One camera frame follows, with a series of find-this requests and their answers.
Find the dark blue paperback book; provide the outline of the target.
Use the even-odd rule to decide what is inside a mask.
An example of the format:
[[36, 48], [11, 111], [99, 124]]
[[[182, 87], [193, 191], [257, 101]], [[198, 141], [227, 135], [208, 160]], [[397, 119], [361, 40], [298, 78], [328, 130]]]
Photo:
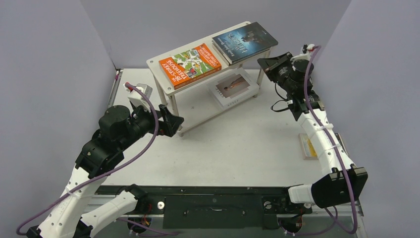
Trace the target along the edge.
[[258, 22], [247, 23], [245, 26], [214, 36], [212, 43], [228, 45], [231, 48], [252, 46], [258, 50], [278, 45], [278, 41]]

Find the white style magazine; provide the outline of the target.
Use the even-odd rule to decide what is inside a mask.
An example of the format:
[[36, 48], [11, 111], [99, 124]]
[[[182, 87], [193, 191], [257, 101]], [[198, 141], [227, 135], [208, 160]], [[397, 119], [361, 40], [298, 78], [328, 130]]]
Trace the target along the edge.
[[225, 111], [258, 93], [260, 87], [244, 69], [224, 73], [208, 84], [208, 92]]

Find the orange 78-storey treehouse book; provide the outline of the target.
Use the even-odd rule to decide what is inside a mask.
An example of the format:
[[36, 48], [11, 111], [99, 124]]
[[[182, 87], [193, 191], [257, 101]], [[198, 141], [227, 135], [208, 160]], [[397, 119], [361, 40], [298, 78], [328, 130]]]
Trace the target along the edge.
[[159, 64], [174, 89], [189, 85], [222, 68], [206, 44], [161, 59]]

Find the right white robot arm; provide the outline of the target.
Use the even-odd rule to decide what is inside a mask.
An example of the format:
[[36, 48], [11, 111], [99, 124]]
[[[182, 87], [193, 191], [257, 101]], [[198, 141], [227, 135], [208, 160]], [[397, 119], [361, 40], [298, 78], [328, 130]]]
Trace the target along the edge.
[[288, 193], [279, 199], [286, 212], [304, 203], [320, 208], [354, 203], [368, 179], [366, 169], [357, 167], [340, 144], [324, 105], [313, 90], [314, 65], [310, 58], [310, 53], [296, 57], [285, 53], [257, 60], [268, 79], [286, 92], [288, 109], [309, 137], [323, 175], [313, 184], [288, 188]]

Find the yellow red paperback book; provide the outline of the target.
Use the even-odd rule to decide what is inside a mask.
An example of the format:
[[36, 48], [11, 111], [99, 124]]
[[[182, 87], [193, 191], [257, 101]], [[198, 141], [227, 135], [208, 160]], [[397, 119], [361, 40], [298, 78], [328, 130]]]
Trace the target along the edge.
[[[340, 146], [342, 147], [343, 151], [348, 154], [347, 148], [343, 143], [342, 137], [339, 133], [335, 133], [335, 137], [337, 138]], [[318, 160], [317, 153], [308, 137], [307, 134], [299, 133], [298, 139], [301, 145], [301, 149], [303, 152], [303, 159], [304, 160]]]

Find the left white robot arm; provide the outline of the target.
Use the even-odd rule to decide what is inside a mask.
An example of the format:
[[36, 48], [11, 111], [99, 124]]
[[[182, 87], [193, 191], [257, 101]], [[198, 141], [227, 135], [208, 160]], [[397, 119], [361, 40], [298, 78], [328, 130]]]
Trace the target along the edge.
[[112, 201], [85, 213], [97, 189], [112, 173], [126, 167], [124, 151], [150, 133], [173, 137], [184, 122], [166, 106], [157, 110], [138, 106], [108, 108], [75, 161], [71, 177], [60, 198], [44, 210], [46, 219], [25, 233], [28, 238], [92, 238], [118, 217], [147, 209], [145, 192], [131, 185]]

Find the black blue treehouse book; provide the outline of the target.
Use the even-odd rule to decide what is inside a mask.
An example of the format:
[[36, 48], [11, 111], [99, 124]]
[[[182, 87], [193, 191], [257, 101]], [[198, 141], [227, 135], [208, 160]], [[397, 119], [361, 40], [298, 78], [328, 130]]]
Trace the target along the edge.
[[256, 49], [252, 46], [239, 46], [239, 47], [229, 47], [228, 45], [218, 45], [216, 43], [212, 44], [214, 49], [223, 57], [225, 62], [229, 65], [239, 63], [241, 61], [252, 58], [258, 54], [265, 53], [272, 49], [268, 47], [266, 49]]

